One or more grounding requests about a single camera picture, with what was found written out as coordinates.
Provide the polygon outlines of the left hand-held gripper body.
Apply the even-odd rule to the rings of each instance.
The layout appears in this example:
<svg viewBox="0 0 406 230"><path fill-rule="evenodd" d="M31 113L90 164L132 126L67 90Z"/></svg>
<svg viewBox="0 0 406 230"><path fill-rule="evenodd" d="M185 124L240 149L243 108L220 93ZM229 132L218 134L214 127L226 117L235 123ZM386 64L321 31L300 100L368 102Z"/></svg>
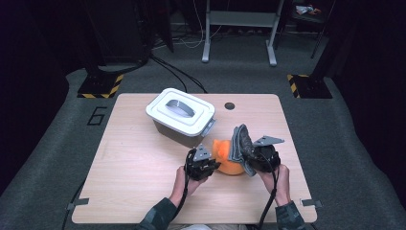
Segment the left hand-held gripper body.
<svg viewBox="0 0 406 230"><path fill-rule="evenodd" d="M186 174L195 181L209 177L212 173L209 169L211 157L212 155L202 144L191 149L186 156Z"/></svg>

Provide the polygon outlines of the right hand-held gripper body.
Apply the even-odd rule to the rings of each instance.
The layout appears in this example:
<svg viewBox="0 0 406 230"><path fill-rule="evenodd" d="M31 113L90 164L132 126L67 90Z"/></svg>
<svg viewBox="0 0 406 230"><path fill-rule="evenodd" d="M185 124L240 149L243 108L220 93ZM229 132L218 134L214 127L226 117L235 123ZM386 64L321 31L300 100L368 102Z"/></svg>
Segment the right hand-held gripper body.
<svg viewBox="0 0 406 230"><path fill-rule="evenodd" d="M249 165L254 170L263 173L274 171L281 164L281 159L275 149L275 145L283 142L283 139L266 135L259 138L253 143L254 149L248 158Z"/></svg>

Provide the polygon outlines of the orange plush toy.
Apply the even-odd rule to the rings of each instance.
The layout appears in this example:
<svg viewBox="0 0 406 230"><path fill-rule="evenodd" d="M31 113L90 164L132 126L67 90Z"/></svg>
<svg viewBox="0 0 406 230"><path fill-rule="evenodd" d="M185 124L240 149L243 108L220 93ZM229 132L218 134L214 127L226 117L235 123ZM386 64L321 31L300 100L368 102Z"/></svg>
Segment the orange plush toy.
<svg viewBox="0 0 406 230"><path fill-rule="evenodd" d="M212 156L220 164L219 170L228 175L238 175L244 172L243 167L229 159L231 150L230 140L213 140Z"/></svg>

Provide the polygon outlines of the grey cloth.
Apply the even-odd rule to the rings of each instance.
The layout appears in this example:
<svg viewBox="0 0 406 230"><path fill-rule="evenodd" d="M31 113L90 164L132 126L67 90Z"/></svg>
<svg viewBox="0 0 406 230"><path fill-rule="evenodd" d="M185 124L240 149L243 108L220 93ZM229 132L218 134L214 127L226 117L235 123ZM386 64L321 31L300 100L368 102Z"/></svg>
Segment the grey cloth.
<svg viewBox="0 0 406 230"><path fill-rule="evenodd" d="M256 174L256 171L248 162L249 158L253 156L253 149L253 142L249 136L247 126L245 124L236 126L231 139L228 159L234 163L239 163L250 177Z"/></svg>

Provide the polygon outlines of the grey plastic storage box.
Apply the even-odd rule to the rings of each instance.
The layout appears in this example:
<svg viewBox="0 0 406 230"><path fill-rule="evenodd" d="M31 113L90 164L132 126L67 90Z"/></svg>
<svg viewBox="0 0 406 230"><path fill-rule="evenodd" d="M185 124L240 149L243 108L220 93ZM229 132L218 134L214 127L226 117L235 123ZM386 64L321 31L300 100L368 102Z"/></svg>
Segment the grey plastic storage box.
<svg viewBox="0 0 406 230"><path fill-rule="evenodd" d="M164 126L156 121L154 121L154 124L161 134L190 149L197 147L204 139L203 134L198 134L197 136L187 136L186 134L182 134L181 132Z"/></svg>

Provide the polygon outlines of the person's left hand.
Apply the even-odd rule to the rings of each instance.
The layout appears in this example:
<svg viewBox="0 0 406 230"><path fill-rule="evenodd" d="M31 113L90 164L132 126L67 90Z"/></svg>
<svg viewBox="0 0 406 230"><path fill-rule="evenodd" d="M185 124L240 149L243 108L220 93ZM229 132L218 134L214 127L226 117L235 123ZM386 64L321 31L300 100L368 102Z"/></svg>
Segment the person's left hand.
<svg viewBox="0 0 406 230"><path fill-rule="evenodd" d="M184 167L179 167L176 171L173 189L169 196L169 200L176 207L178 207L181 203L185 190L188 190L188 196L191 196L196 191L196 189L206 181L207 179L202 179L199 181L191 179L189 182L186 182L186 173L184 171Z"/></svg>

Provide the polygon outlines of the person's right hand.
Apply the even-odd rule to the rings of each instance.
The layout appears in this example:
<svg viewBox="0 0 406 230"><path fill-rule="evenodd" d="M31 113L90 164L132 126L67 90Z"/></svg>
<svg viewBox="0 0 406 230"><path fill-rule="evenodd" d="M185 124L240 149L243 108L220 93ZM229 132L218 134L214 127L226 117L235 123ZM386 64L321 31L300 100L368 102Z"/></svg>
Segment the person's right hand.
<svg viewBox="0 0 406 230"><path fill-rule="evenodd" d="M270 172L257 172L257 174L269 193L276 189L275 201L278 206L286 205L291 201L289 169L284 164L280 164L275 170L277 182L274 182L273 174Z"/></svg>

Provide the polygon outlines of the grey tape strip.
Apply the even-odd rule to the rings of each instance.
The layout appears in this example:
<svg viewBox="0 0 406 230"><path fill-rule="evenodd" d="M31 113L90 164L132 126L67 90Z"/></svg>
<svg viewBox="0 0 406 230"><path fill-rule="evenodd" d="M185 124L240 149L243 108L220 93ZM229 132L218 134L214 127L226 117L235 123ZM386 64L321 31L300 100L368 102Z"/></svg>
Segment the grey tape strip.
<svg viewBox="0 0 406 230"><path fill-rule="evenodd" d="M76 206L87 205L88 202L89 202L88 198L72 200L67 204L66 209L73 210Z"/></svg>
<svg viewBox="0 0 406 230"><path fill-rule="evenodd" d="M301 203L303 206L314 206L315 208L323 207L321 200L301 199Z"/></svg>

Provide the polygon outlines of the black striped stand base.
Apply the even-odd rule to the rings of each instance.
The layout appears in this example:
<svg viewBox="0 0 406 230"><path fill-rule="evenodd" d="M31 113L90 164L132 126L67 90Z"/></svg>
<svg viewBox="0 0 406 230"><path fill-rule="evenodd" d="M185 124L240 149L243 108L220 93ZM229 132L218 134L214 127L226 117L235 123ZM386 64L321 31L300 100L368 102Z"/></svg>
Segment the black striped stand base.
<svg viewBox="0 0 406 230"><path fill-rule="evenodd" d="M297 99L331 99L326 83L309 75L288 75L287 80L293 96Z"/></svg>
<svg viewBox="0 0 406 230"><path fill-rule="evenodd" d="M87 77L80 86L77 97L85 99L109 99L117 93L123 75Z"/></svg>

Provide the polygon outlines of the colourful item on shelf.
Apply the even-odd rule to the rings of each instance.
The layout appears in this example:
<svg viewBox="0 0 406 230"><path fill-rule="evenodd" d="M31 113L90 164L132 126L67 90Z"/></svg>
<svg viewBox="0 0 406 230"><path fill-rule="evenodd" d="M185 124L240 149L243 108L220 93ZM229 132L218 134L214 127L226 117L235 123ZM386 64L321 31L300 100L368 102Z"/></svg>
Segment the colourful item on shelf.
<svg viewBox="0 0 406 230"><path fill-rule="evenodd" d="M298 15L302 15L302 14L305 14L305 13L312 14L312 15L316 15L316 14L321 13L321 11L320 11L319 9L314 8L312 5L308 5L308 6L296 6L296 7L295 7L295 10L296 10L296 13L297 13Z"/></svg>

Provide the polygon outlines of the black cabinet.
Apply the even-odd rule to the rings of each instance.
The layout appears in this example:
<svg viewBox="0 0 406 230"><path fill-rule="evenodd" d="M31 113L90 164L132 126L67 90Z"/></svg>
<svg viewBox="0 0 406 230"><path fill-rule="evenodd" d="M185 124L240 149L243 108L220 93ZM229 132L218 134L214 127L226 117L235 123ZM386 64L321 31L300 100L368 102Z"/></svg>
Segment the black cabinet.
<svg viewBox="0 0 406 230"><path fill-rule="evenodd" d="M138 0L83 0L105 63L147 61L144 17Z"/></svg>

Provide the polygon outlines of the white desk frame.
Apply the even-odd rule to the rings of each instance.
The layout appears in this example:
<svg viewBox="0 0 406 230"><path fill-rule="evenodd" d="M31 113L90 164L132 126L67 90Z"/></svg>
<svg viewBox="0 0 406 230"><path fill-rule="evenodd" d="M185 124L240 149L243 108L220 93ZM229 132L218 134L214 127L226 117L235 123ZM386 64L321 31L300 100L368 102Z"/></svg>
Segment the white desk frame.
<svg viewBox="0 0 406 230"><path fill-rule="evenodd" d="M271 29L271 35L265 41L269 65L275 67L277 60L274 51L274 41L282 16L284 0L277 0L275 12L250 12L250 11L213 11L211 0L206 3L206 29L205 43L201 61L208 63L211 51L211 27L212 26L241 26Z"/></svg>

